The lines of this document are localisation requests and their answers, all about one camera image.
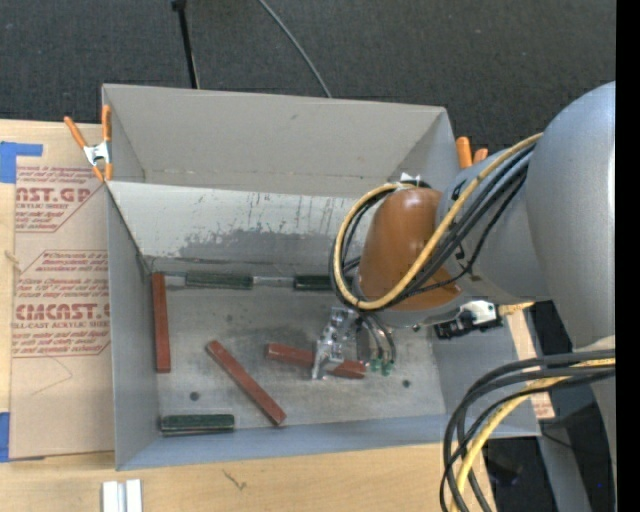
black wire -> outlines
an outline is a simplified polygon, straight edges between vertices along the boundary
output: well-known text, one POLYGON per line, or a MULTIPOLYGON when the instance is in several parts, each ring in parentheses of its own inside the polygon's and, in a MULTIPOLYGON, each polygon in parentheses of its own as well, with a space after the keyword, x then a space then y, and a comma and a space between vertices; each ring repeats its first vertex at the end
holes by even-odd
MULTIPOLYGON (((443 441, 443 454, 444 454, 445 465, 449 467, 449 463, 451 462, 450 460, 451 443, 453 440, 453 432, 458 427, 458 420, 461 417, 464 418, 464 415, 466 415, 467 409, 471 406, 473 402, 475 402, 481 396, 484 396, 490 391, 499 389, 500 387, 505 387, 517 382, 525 382, 528 380, 537 380, 540 378, 547 378, 547 377, 575 378, 575 376, 581 376, 582 374, 585 374, 585 373, 587 373, 589 376, 594 376, 598 374, 605 374, 608 371, 610 371, 610 368, 608 367, 604 367, 604 368, 600 367, 597 369, 583 367, 583 368, 566 368, 564 369, 564 371, 542 370, 538 372, 527 372, 526 374, 523 374, 523 375, 511 376, 507 379, 503 379, 503 382, 501 383, 497 383, 497 384, 490 383, 487 390, 480 390, 479 393, 475 393, 475 394, 472 393, 471 395, 467 395, 462 400, 462 402, 460 403, 456 411, 454 411, 454 413, 451 415, 451 418, 445 430, 444 441, 443 441)), ((527 390, 527 391, 531 391, 531 393, 533 393, 533 392, 540 392, 541 390, 544 391, 544 388, 538 388, 536 390, 527 390)), ((445 472, 445 476, 446 476, 447 482, 449 483, 449 486, 452 488, 455 487, 456 484, 455 484, 455 476, 453 475, 453 470, 449 469, 449 471, 445 472)))
POLYGON ((504 162, 496 171, 495 176, 488 184, 479 192, 474 201, 465 209, 462 217, 450 227, 447 235, 440 241, 438 250, 429 259, 427 264, 421 269, 420 273, 414 279, 414 282, 407 287, 406 293, 411 293, 423 285, 433 274, 443 265, 445 260, 458 248, 464 237, 473 229, 478 220, 495 204, 495 202, 507 191, 521 175, 526 175, 531 151, 533 146, 525 148, 518 152, 506 162, 504 162), (513 176, 506 180, 496 189, 496 185, 509 173, 513 172, 513 176), (484 202, 486 197, 493 192, 489 201, 484 202))
POLYGON ((284 22, 280 19, 280 17, 275 13, 275 11, 269 6, 269 4, 267 4, 267 2, 265 0, 258 0, 258 2, 260 3, 260 5, 262 6, 262 8, 269 14, 269 16, 271 16, 273 18, 273 21, 275 21, 278 26, 280 27, 280 29, 285 33, 285 35, 289 38, 289 41, 291 41, 291 43, 293 44, 293 46, 296 47, 296 50, 298 50, 298 53, 302 56, 302 58, 304 59, 304 61, 307 63, 307 66, 309 66, 309 69, 311 70, 311 72, 313 73, 313 75, 316 77, 316 80, 318 81, 318 83, 320 84, 320 87, 322 87, 322 90, 324 91, 324 93, 326 94, 327 98, 332 98, 331 96, 331 92, 329 92, 329 88, 327 87, 327 85, 324 83, 324 80, 322 79, 322 77, 320 76, 320 73, 318 73, 318 70, 316 69, 316 67, 313 65, 313 62, 311 62, 311 59, 309 58, 309 56, 307 55, 307 52, 304 51, 304 48, 302 48, 302 46, 300 45, 300 43, 298 42, 298 40, 294 37, 294 35, 291 33, 291 31, 287 28, 287 26, 284 24, 284 22))
POLYGON ((366 322, 367 327, 369 327, 369 329, 372 331, 371 334, 374 338, 375 338, 375 327, 377 327, 378 330, 382 332, 387 344, 389 345, 389 350, 391 351, 391 362, 395 363, 396 356, 397 356, 396 344, 393 341, 393 336, 391 335, 389 330, 383 325, 383 323, 378 319, 378 317, 376 317, 376 315, 371 313, 361 313, 361 316, 363 320, 366 322))
MULTIPOLYGON (((609 358, 609 357, 615 357, 615 351, 613 350, 606 350, 606 351, 598 351, 599 353, 602 353, 602 359, 605 358, 609 358)), ((563 362, 563 364, 575 364, 578 361, 586 361, 586 360, 593 360, 593 359, 599 359, 599 356, 595 356, 594 353, 590 353, 590 354, 582 354, 582 357, 578 357, 578 358, 569 358, 569 357, 556 357, 554 358, 554 361, 556 361, 556 366, 558 366, 558 364, 560 362, 563 362)), ((541 362, 546 363, 547 365, 549 364, 549 358, 545 359, 543 358, 537 358, 538 360, 540 360, 541 362)), ((526 367, 532 367, 532 365, 529 363, 527 364, 526 367)), ((492 379, 496 378, 500 372, 498 372, 497 370, 494 370, 492 372, 489 372, 489 374, 486 374, 484 377, 480 378, 478 381, 476 381, 476 383, 474 383, 469 390, 467 391, 467 393, 473 392, 475 389, 478 389, 479 387, 482 387, 483 385, 485 385, 486 383, 490 382, 492 379)), ((463 413, 460 415, 459 419, 458 419, 458 424, 457 424, 457 431, 458 431, 458 443, 459 443, 459 450, 461 450, 462 455, 461 456, 465 456, 466 455, 466 445, 467 443, 464 442, 463 439, 463 432, 465 429, 465 423, 466 423, 466 414, 463 413)), ((471 484, 471 488, 473 489, 474 494, 476 495, 476 498, 478 499, 478 501, 480 502, 481 506, 486 505, 486 509, 489 509, 489 505, 486 503, 486 500, 484 500, 484 496, 482 495, 482 490, 480 489, 480 486, 478 485, 478 482, 475 478, 475 475, 473 474, 473 470, 469 471, 469 476, 468 476, 468 480, 469 483, 471 484)))
POLYGON ((180 20, 180 32, 182 34, 184 53, 187 57, 187 67, 189 69, 189 81, 191 82, 191 88, 200 89, 195 59, 193 58, 193 50, 191 48, 191 39, 189 37, 189 25, 187 24, 187 16, 185 14, 187 1, 172 0, 171 6, 173 7, 173 10, 178 13, 178 19, 180 20))
MULTIPOLYGON (((500 216, 504 213, 504 211, 506 210, 507 206, 509 205, 509 203, 511 202, 511 200, 516 196, 516 194, 518 193, 518 191, 520 190, 520 188, 522 187, 522 185, 524 184, 525 178, 522 178, 521 181, 516 185, 516 187, 514 188, 514 190, 512 191, 512 193, 507 197, 507 199, 505 199, 505 201, 502 203, 502 205, 500 205, 500 208, 496 211, 496 213, 494 214, 494 216, 492 217, 491 221, 489 221, 489 224, 487 224, 487 226, 485 227, 480 240, 478 241, 478 244, 476 245, 476 248, 471 256, 471 258, 469 259, 469 261, 467 262, 467 264, 465 265, 465 267, 463 267, 462 271, 456 275, 455 277, 452 277, 450 279, 446 279, 444 281, 439 281, 437 283, 434 283, 432 285, 429 286, 425 286, 422 288, 418 288, 418 289, 414 289, 414 290, 408 290, 403 292, 402 294, 400 294, 398 297, 396 297, 394 300, 392 300, 386 307, 391 307, 403 300, 406 300, 410 297, 413 297, 415 295, 419 295, 421 293, 425 293, 431 290, 435 290, 437 288, 441 288, 442 286, 446 286, 447 284, 453 283, 455 281, 457 281, 458 279, 460 279, 462 276, 464 276, 467 272, 469 272, 472 267, 473 264, 475 263, 476 259, 478 258, 478 256, 480 255, 480 250, 482 249, 491 229, 495 226, 495 224, 498 222, 498 220, 500 219, 500 216)), ((442 263, 444 259, 448 258, 449 254, 445 254, 442 256, 439 256, 438 259, 435 262, 432 262, 432 266, 436 266, 436 268, 440 268, 440 266, 442 266, 442 263)), ((429 279, 430 277, 432 277, 432 275, 424 275, 420 278, 420 281, 418 281, 418 284, 421 281, 426 281, 427 279, 429 279)))
MULTIPOLYGON (((488 382, 480 386, 479 388, 475 389, 474 391, 467 393, 465 397, 462 399, 462 401, 458 404, 458 407, 455 409, 453 414, 451 415, 449 423, 447 424, 447 428, 445 429, 444 443, 443 443, 443 453, 444 453, 445 464, 448 464, 449 462, 448 453, 451 452, 451 442, 453 439, 453 432, 456 429, 458 419, 460 417, 463 417, 462 415, 466 415, 467 409, 469 409, 469 407, 471 407, 471 405, 482 396, 485 396, 490 392, 496 391, 500 388, 510 386, 512 384, 518 384, 518 383, 530 381, 530 380, 538 380, 538 379, 549 378, 549 377, 581 376, 587 373, 587 371, 591 372, 591 374, 597 374, 597 373, 602 373, 603 371, 607 371, 608 369, 609 369, 609 365, 605 367, 599 367, 597 369, 589 368, 589 367, 542 369, 538 371, 522 373, 519 375, 508 375, 499 379, 495 379, 493 382, 488 382)), ((455 476, 453 475, 453 471, 450 471, 449 473, 450 474, 447 474, 447 480, 450 486, 454 486, 455 476)))
MULTIPOLYGON (((449 456, 447 456, 447 454, 445 453, 445 457, 444 457, 446 466, 445 466, 445 471, 443 473, 443 477, 440 481, 440 506, 442 510, 444 511, 447 510, 447 505, 444 498, 445 482, 449 483, 452 497, 456 501, 456 505, 458 506, 460 511, 465 512, 467 510, 466 504, 464 503, 464 498, 462 497, 462 495, 459 492, 459 489, 457 488, 457 484, 455 482, 455 476, 453 477, 453 485, 451 480, 446 477, 448 474, 451 474, 451 475, 453 474, 453 464, 456 462, 456 460, 459 459, 460 457, 466 456, 467 454, 466 448, 471 442, 471 440, 473 439, 473 436, 475 435, 477 430, 480 428, 480 426, 484 423, 484 421, 489 417, 489 415, 495 411, 495 409, 497 409, 499 406, 503 405, 504 403, 509 402, 510 400, 513 400, 515 398, 519 398, 522 396, 532 395, 536 393, 544 393, 551 389, 559 389, 559 388, 574 387, 574 386, 589 384, 599 380, 610 378, 613 375, 615 375, 615 369, 607 369, 606 371, 598 372, 597 374, 592 374, 593 372, 590 372, 590 370, 593 370, 593 368, 584 367, 584 368, 581 368, 581 370, 585 370, 586 373, 590 373, 590 375, 586 377, 571 377, 568 380, 550 384, 548 386, 544 386, 536 389, 527 389, 524 391, 513 393, 505 398, 498 400, 497 402, 493 403, 490 407, 485 409, 485 411, 483 411, 483 413, 477 418, 477 420, 469 428, 469 430, 465 433, 464 436, 461 437, 460 430, 458 430, 459 445, 457 449, 453 452, 453 454, 449 454, 449 456)), ((448 445, 449 445, 448 451, 450 452, 451 438, 449 438, 448 440, 445 438, 445 442, 448 442, 448 445)), ((473 487, 476 498, 480 502, 481 508, 484 511, 491 512, 491 508, 489 507, 488 503, 484 499, 482 490, 477 485, 477 480, 475 480, 475 477, 473 476, 473 470, 469 471, 468 480, 473 487)))
MULTIPOLYGON (((431 291, 431 290, 434 290, 436 288, 440 288, 440 287, 445 286, 447 284, 453 283, 457 279, 459 279, 460 277, 462 277, 463 275, 465 275, 467 272, 469 272, 471 270, 472 265, 475 262, 475 260, 477 259, 478 255, 479 255, 479 252, 480 252, 480 249, 482 248, 482 246, 483 246, 483 244, 484 244, 484 242, 485 242, 485 240, 486 240, 486 238, 487 238, 487 236, 488 236, 488 234, 490 232, 490 229, 496 224, 496 222, 498 221, 498 219, 500 218, 500 216, 502 215, 502 213, 505 211, 506 207, 508 206, 509 202, 513 199, 513 197, 516 195, 516 193, 518 192, 518 190, 522 186, 522 184, 524 182, 524 179, 526 177, 526 171, 527 171, 527 167, 528 167, 528 162, 529 162, 529 159, 530 159, 531 151, 533 151, 533 146, 525 148, 524 150, 518 152, 516 155, 512 156, 510 159, 508 159, 506 162, 504 162, 496 171, 494 171, 495 175, 488 182, 487 186, 484 187, 480 191, 478 196, 476 198, 474 198, 474 201, 465 210, 465 213, 461 217, 460 221, 457 222, 455 224, 455 226, 453 226, 451 228, 451 230, 448 233, 447 237, 445 237, 445 240, 441 244, 441 247, 438 249, 438 251, 436 251, 436 254, 434 256, 432 256, 430 261, 425 265, 425 267, 420 271, 420 273, 414 278, 412 283, 410 283, 407 286, 405 291, 403 291, 401 294, 398 295, 398 297, 396 297, 395 299, 390 301, 385 306, 379 308, 380 310, 393 307, 396 304, 398 304, 398 303, 400 303, 400 302, 402 302, 402 301, 404 301, 404 300, 406 300, 409 297, 412 297, 414 295, 425 293, 427 291, 431 291), (507 176, 507 174, 509 172, 513 172, 514 175, 511 176, 506 181, 504 181, 503 183, 501 183, 500 186, 496 189, 495 188, 496 185, 501 180, 503 180, 503 178, 505 176, 507 176), (424 282, 426 282, 430 277, 432 277, 432 275, 442 266, 444 261, 458 247, 458 245, 461 243, 461 241, 464 239, 464 237, 476 225, 478 220, 487 212, 487 210, 489 208, 491 208, 495 204, 495 202, 503 194, 505 194, 507 192, 507 190, 513 185, 513 183, 517 179, 520 179, 520 181, 517 184, 515 190, 512 191, 512 193, 502 203, 501 207, 498 209, 496 214, 494 214, 494 216, 493 216, 492 220, 490 221, 489 225, 484 230, 484 232, 483 232, 483 234, 481 236, 480 242, 476 246, 476 250, 474 251, 474 255, 472 256, 472 259, 469 260, 467 266, 463 269, 463 271, 459 275, 457 275, 454 278, 451 278, 449 280, 441 281, 439 283, 435 283, 434 285, 430 285, 430 286, 427 286, 427 287, 419 288, 422 284, 424 284, 424 282), (493 193, 493 195, 491 196, 490 200, 489 201, 485 201, 486 197, 490 193, 493 193)), ((386 192, 381 193, 381 194, 379 194, 377 196, 374 196, 373 198, 370 199, 369 202, 367 202, 361 208, 362 209, 370 208, 373 204, 379 202, 382 198, 384 198, 388 193, 390 193, 390 192, 386 191, 386 192)), ((354 218, 352 219, 350 225, 347 227, 348 230, 353 226, 354 220, 356 218, 357 218, 357 221, 359 222, 360 219, 361 219, 360 212, 358 212, 358 214, 356 216, 354 216, 354 218)), ((348 243, 345 243, 345 246, 343 247, 343 249, 346 249, 346 251, 348 251, 348 247, 349 247, 349 245, 351 243, 351 238, 353 236, 353 233, 354 233, 354 230, 351 230, 349 232, 349 239, 347 241, 348 243)), ((341 272, 342 272, 342 277, 343 278, 344 278, 344 272, 346 271, 345 265, 344 265, 344 263, 345 263, 344 262, 344 258, 346 257, 346 251, 343 251, 343 261, 341 262, 343 264, 343 265, 341 265, 341 272)), ((349 269, 355 267, 358 264, 358 262, 359 262, 359 260, 355 260, 355 259, 351 260, 349 262, 349 269)), ((333 265, 330 266, 330 273, 333 273, 332 269, 333 269, 333 265)), ((346 301, 344 299, 344 297, 339 292, 339 290, 337 290, 336 288, 334 288, 334 290, 336 290, 336 293, 340 296, 341 301, 343 303, 347 304, 348 301, 346 301)))
MULTIPOLYGON (((610 378, 614 373, 615 373, 615 370, 611 370, 611 373, 603 373, 602 375, 588 376, 588 377, 582 377, 582 378, 580 378, 580 377, 572 377, 569 380, 565 380, 565 381, 562 381, 562 382, 557 382, 555 384, 550 384, 548 386, 537 388, 535 390, 521 391, 521 392, 518 392, 518 393, 514 393, 512 395, 509 395, 509 396, 507 396, 507 397, 495 402, 489 408, 487 408, 482 413, 482 415, 480 417, 478 417, 478 419, 473 424, 473 426, 467 431, 466 435, 460 440, 460 445, 455 450, 455 452, 453 454, 451 454, 451 456, 450 456, 449 463, 447 464, 447 466, 445 468, 445 472, 443 473, 443 477, 442 477, 442 479, 440 481, 440 505, 443 508, 443 510, 446 510, 446 503, 445 503, 445 499, 444 499, 444 485, 445 485, 445 477, 444 477, 444 475, 446 474, 446 472, 449 472, 449 471, 453 472, 453 465, 455 464, 457 459, 459 459, 460 457, 466 456, 466 454, 467 454, 466 448, 469 445, 469 443, 471 442, 471 440, 473 439, 473 436, 475 435, 475 433, 477 432, 479 427, 482 425, 482 423, 484 423, 484 421, 489 417, 489 415, 493 411, 495 411, 496 408, 498 408, 499 406, 503 405, 504 403, 506 403, 506 402, 508 402, 508 401, 510 401, 510 400, 512 400, 514 398, 519 398, 519 397, 527 396, 527 395, 533 395, 533 394, 536 394, 536 393, 544 393, 544 392, 550 391, 551 389, 574 387, 574 386, 580 386, 580 385, 584 385, 584 384, 589 384, 589 383, 596 382, 598 380, 603 380, 603 379, 610 378)), ((491 512, 491 507, 486 502, 486 499, 484 498, 483 492, 480 489, 480 487, 479 487, 479 485, 477 483, 477 480, 475 479, 475 476, 473 474, 473 469, 470 469, 467 479, 471 483, 473 492, 474 492, 476 498, 478 499, 478 502, 480 503, 481 508, 485 512, 487 512, 487 511, 491 512)), ((452 490, 450 488, 450 491, 452 491, 452 496, 455 494, 464 503, 464 498, 461 496, 461 494, 459 492, 457 492, 457 491, 459 491, 459 489, 457 488, 457 484, 453 487, 453 489, 455 489, 455 490, 452 490)))

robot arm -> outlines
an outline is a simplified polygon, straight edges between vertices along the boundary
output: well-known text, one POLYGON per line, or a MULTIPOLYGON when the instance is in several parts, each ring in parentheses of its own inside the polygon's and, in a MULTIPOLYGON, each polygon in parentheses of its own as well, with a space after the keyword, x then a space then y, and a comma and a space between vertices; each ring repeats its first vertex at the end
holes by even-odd
POLYGON ((590 345, 615 332, 614 181, 611 83, 442 193, 389 183, 365 195, 331 254, 336 293, 388 327, 451 320, 469 301, 553 300, 574 347, 590 345), (348 260, 352 231, 374 206, 362 254, 348 260))

cardboard box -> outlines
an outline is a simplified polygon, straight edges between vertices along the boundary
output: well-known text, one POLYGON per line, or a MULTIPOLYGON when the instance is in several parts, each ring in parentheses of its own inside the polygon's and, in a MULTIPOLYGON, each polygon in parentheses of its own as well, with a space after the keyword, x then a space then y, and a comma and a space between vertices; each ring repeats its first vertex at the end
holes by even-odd
MULTIPOLYGON (((453 341, 397 330, 389 377, 311 381, 264 346, 312 348, 337 305, 300 292, 326 274, 356 198, 402 172, 444 189, 458 171, 446 111, 360 101, 105 85, 114 180, 107 231, 118 469, 439 441, 474 380, 517 359, 507 328, 453 341), (191 272, 253 278, 186 286, 191 272), (172 370, 154 368, 151 273, 166 275, 172 370), (287 413, 273 427, 205 352, 220 341, 287 413), (166 414, 232 413, 232 433, 160 435, 166 414)), ((366 222, 354 241, 361 247, 366 222)), ((529 406, 496 435, 533 435, 529 406)))
POLYGON ((9 457, 112 450, 105 188, 62 121, 0 120, 0 142, 9 457))

wooden block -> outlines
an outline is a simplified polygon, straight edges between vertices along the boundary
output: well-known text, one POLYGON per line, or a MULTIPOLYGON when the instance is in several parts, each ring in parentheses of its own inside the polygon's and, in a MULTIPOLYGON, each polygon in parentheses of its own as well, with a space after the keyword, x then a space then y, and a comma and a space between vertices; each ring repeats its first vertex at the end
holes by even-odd
POLYGON ((236 384, 256 403, 274 425, 280 425, 287 415, 269 394, 253 380, 242 365, 220 344, 212 341, 207 353, 231 376, 236 384))
MULTIPOLYGON (((289 347, 282 343, 268 343, 266 357, 284 363, 296 364, 306 368, 312 368, 314 355, 311 350, 289 347)), ((367 369, 360 361, 345 361, 340 366, 327 373, 336 377, 345 377, 347 379, 362 379, 367 369)))
POLYGON ((167 290, 164 275, 156 272, 151 275, 153 292, 153 321, 156 338, 156 371, 171 371, 171 346, 169 344, 169 314, 167 311, 167 290))

cardboard sheet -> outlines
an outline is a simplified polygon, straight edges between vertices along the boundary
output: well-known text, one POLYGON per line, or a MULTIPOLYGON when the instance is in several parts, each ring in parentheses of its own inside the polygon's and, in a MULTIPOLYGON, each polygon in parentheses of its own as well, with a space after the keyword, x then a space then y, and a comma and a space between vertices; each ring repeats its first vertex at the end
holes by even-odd
MULTIPOLYGON (((79 128, 100 142, 100 126, 79 128)), ((2 120, 0 141, 42 148, 15 159, 15 238, 3 255, 15 272, 9 456, 111 450, 105 190, 62 122, 2 120)), ((3 195, 3 211, 10 202, 3 195)))

